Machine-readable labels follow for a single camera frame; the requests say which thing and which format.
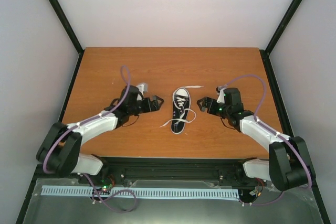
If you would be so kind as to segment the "white shoelace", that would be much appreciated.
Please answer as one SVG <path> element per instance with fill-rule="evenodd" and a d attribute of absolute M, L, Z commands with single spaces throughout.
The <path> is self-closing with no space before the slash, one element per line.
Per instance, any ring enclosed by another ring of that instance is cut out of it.
<path fill-rule="evenodd" d="M 182 87 L 186 87 L 187 90 L 191 89 L 191 88 L 202 88 L 203 86 L 182 86 Z M 187 123 L 186 124 L 190 124 L 192 123 L 197 117 L 197 114 L 195 111 L 193 111 L 190 107 L 190 109 L 188 110 L 188 115 L 187 115 Z M 162 124 L 160 127 L 165 127 L 167 126 L 169 123 L 172 122 L 172 118 L 168 121 L 166 121 L 164 124 Z"/>

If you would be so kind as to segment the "black white sneaker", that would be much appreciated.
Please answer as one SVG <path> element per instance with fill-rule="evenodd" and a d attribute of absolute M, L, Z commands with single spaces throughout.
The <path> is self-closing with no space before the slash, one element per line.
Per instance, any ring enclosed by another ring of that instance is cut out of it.
<path fill-rule="evenodd" d="M 176 89 L 172 95 L 173 117 L 171 131 L 180 134 L 187 123 L 188 110 L 191 107 L 191 97 L 186 87 Z"/>

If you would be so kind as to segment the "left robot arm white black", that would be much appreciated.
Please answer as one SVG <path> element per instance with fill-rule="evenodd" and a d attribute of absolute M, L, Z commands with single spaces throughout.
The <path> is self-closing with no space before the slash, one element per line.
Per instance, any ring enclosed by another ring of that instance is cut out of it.
<path fill-rule="evenodd" d="M 36 154 L 44 173 L 59 177 L 88 174 L 97 183 L 106 182 L 109 170 L 102 159 L 82 154 L 80 149 L 89 140 L 122 127 L 131 116 L 158 111 L 164 100 L 156 95 L 145 97 L 147 90 L 146 83 L 125 86 L 121 96 L 98 114 L 77 123 L 54 123 Z"/>

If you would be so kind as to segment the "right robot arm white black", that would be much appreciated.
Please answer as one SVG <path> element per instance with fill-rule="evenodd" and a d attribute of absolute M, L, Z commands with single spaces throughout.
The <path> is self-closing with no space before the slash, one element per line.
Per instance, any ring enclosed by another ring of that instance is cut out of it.
<path fill-rule="evenodd" d="M 270 181 L 279 191 L 312 186 L 315 178 L 311 158 L 303 138 L 280 133 L 264 123 L 254 112 L 244 109 L 237 88 L 217 90 L 218 98 L 197 101 L 201 111 L 226 119 L 229 125 L 268 151 L 267 160 L 258 158 L 243 162 L 246 177 Z"/>

